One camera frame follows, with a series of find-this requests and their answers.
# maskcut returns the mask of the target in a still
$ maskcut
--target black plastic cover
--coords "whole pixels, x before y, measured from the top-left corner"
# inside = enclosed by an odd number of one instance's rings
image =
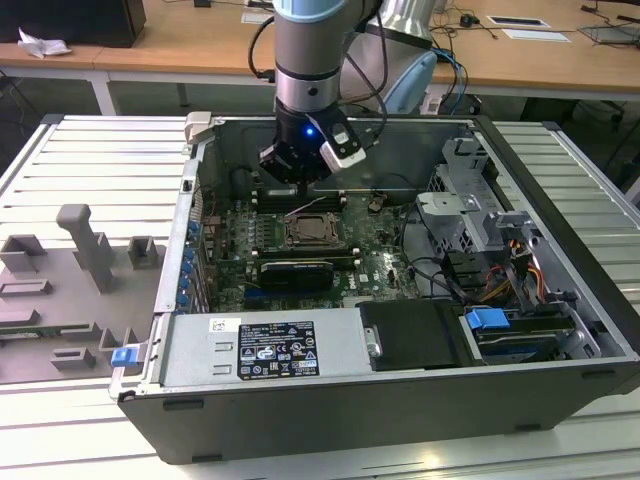
[[[365,328],[373,328],[382,355],[372,358],[376,372],[473,365],[460,325],[462,307],[426,299],[366,302],[360,305]]]

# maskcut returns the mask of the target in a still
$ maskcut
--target wire bundle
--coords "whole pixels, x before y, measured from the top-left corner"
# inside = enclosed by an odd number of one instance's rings
[[[467,85],[469,83],[469,75],[467,73],[467,69],[465,68],[465,66],[459,63],[457,60],[455,60],[447,52],[445,52],[440,48],[434,48],[433,51],[437,55],[440,55],[442,58],[447,60],[451,64],[451,67],[455,72],[455,78],[453,80],[451,89],[449,90],[447,95],[443,98],[442,103],[446,102],[449,99],[449,97],[453,93],[453,90],[455,89],[456,83],[459,83],[460,88],[458,89],[458,98],[456,99],[456,102],[453,104],[453,107],[451,108],[451,115],[454,115],[456,113],[456,109],[458,108],[458,106],[460,105],[460,102],[462,101],[462,98],[464,97],[464,92],[467,90]]]

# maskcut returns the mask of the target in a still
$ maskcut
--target blue clip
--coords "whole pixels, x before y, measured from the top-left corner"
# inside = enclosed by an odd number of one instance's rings
[[[111,355],[111,366],[116,367],[135,367],[138,364],[138,348],[137,347],[120,347],[116,348]]]
[[[465,317],[472,330],[477,328],[509,328],[511,326],[501,308],[475,308]]]

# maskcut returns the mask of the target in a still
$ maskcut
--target power supply label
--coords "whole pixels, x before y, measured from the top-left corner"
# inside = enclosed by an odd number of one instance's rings
[[[238,346],[242,380],[320,375],[313,322],[240,325]]]

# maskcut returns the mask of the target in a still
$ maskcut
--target wooden desk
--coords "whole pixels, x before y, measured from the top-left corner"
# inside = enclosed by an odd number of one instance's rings
[[[486,18],[491,14],[541,18],[553,30],[603,25],[580,11],[586,1],[456,0],[456,5],[472,8],[485,26],[492,26]],[[247,47],[257,27],[241,23],[242,7],[214,3],[196,9],[190,0],[145,0],[145,10],[147,24],[133,48],[72,46],[71,55],[38,60],[15,45],[0,45],[0,68],[14,76],[87,80],[108,115],[117,111],[110,81],[265,85],[247,66]],[[629,5],[600,3],[600,10],[612,20],[618,14],[640,16],[640,8]],[[449,20],[436,15],[432,23],[456,26],[459,18],[459,12],[450,10]],[[484,30],[460,30],[453,40],[457,58],[469,72],[468,93],[640,101],[636,49],[593,46],[579,32],[565,33],[571,43],[511,40],[500,30],[494,33],[499,40]],[[448,47],[443,34],[435,38]],[[260,39],[255,58],[261,68],[273,66],[272,29]],[[430,90],[445,90],[452,80],[451,67],[438,65]]]
[[[456,1],[461,9],[473,9],[486,27],[496,27],[486,18],[487,15],[539,18],[551,26],[540,30],[575,30],[604,25],[602,19],[580,10],[580,6],[585,4],[590,2]],[[640,17],[640,7],[631,5],[601,2],[599,10],[610,17],[613,24],[622,23],[615,20],[620,14]],[[455,10],[449,11],[448,16],[452,23],[458,23],[460,19],[460,13]],[[446,23],[449,23],[446,14],[434,15],[432,19],[434,25]],[[498,40],[482,29],[459,30],[453,39],[457,59],[469,71],[470,90],[474,93],[491,94],[500,88],[516,88],[534,93],[523,93],[523,96],[556,98],[593,98],[592,93],[595,92],[604,96],[605,92],[640,94],[640,51],[637,49],[594,46],[593,41],[580,32],[563,34],[571,43],[512,40],[501,30],[493,30],[493,33]],[[436,34],[435,38],[443,48],[449,48],[444,34]],[[442,74],[443,68],[439,68],[434,82],[446,81],[447,77]]]

